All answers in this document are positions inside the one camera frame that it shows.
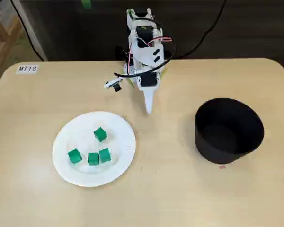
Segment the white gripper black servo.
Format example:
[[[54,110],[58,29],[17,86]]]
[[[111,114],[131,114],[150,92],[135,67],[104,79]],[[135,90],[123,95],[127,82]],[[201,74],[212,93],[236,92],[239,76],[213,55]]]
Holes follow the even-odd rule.
[[[142,76],[136,78],[136,84],[140,91],[143,91],[145,109],[148,114],[152,113],[153,109],[153,99],[155,90],[160,84],[160,74],[156,72],[145,73]]]

